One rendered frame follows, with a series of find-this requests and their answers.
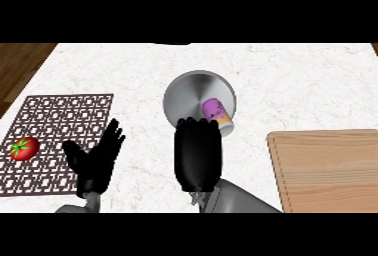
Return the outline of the brown lattice placemat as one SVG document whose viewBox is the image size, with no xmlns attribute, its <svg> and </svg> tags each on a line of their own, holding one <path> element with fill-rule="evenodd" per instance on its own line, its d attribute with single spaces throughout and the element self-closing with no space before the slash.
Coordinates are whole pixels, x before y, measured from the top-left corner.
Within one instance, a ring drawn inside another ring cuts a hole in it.
<svg viewBox="0 0 378 256">
<path fill-rule="evenodd" d="M 112 94 L 30 95 L 25 98 L 0 143 L 0 197 L 73 194 L 76 175 L 67 167 L 62 142 L 88 151 L 107 125 Z M 39 143 L 35 156 L 11 159 L 11 145 L 25 137 Z"/>
</svg>

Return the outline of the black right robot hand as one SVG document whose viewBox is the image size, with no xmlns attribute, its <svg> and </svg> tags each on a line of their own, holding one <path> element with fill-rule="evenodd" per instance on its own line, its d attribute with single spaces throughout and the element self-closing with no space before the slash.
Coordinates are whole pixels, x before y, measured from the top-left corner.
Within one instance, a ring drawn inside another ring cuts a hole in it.
<svg viewBox="0 0 378 256">
<path fill-rule="evenodd" d="M 215 120 L 180 118 L 174 133 L 174 175 L 184 192 L 212 192 L 221 176 L 221 134 Z"/>
</svg>

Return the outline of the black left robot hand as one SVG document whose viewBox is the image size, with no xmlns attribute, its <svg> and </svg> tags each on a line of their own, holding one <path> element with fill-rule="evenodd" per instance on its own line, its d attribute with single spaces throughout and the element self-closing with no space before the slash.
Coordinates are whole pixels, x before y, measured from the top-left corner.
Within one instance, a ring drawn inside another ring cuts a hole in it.
<svg viewBox="0 0 378 256">
<path fill-rule="evenodd" d="M 85 152 L 79 145 L 66 140 L 62 143 L 66 162 L 76 174 L 76 196 L 94 192 L 103 194 L 107 190 L 115 160 L 125 140 L 119 122 L 112 119 L 101 134 L 97 145 Z"/>
</svg>

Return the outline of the pale wooden cutting board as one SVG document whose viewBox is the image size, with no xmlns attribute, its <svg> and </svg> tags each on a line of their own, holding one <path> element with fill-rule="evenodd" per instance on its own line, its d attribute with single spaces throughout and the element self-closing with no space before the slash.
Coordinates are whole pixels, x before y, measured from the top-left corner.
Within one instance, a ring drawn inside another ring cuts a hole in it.
<svg viewBox="0 0 378 256">
<path fill-rule="evenodd" d="M 267 135 L 282 209 L 378 213 L 378 129 Z"/>
</svg>

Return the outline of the purple and orange can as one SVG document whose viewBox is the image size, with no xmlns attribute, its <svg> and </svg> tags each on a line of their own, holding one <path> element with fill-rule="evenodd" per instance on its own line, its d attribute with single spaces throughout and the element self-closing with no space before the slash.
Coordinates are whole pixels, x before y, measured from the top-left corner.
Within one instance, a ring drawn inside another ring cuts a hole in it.
<svg viewBox="0 0 378 256">
<path fill-rule="evenodd" d="M 217 98 L 209 98 L 202 103 L 202 114 L 208 121 L 217 121 L 218 128 L 222 128 L 231 124 L 231 119 L 227 114 L 225 108 Z"/>
</svg>

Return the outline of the red tomato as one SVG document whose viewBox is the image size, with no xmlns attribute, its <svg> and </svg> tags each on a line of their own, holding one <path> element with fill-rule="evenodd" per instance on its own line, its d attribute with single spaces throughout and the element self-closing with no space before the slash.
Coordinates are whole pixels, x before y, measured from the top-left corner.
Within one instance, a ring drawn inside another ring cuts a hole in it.
<svg viewBox="0 0 378 256">
<path fill-rule="evenodd" d="M 23 137 L 11 144 L 8 156 L 14 161 L 26 161 L 35 156 L 38 149 L 38 140 L 33 137 Z"/>
</svg>

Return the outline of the silver round pan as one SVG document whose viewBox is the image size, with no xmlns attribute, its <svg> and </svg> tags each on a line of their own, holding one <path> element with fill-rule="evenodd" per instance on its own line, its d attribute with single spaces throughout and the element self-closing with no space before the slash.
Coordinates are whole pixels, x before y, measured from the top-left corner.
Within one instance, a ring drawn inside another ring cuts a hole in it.
<svg viewBox="0 0 378 256">
<path fill-rule="evenodd" d="M 202 103 L 217 98 L 225 108 L 230 119 L 236 112 L 236 95 L 227 80 L 215 73 L 194 70 L 181 74 L 169 83 L 163 94 L 162 107 L 166 120 L 172 126 L 180 118 L 203 117 Z M 233 123 L 219 128 L 225 137 L 233 131 Z"/>
</svg>

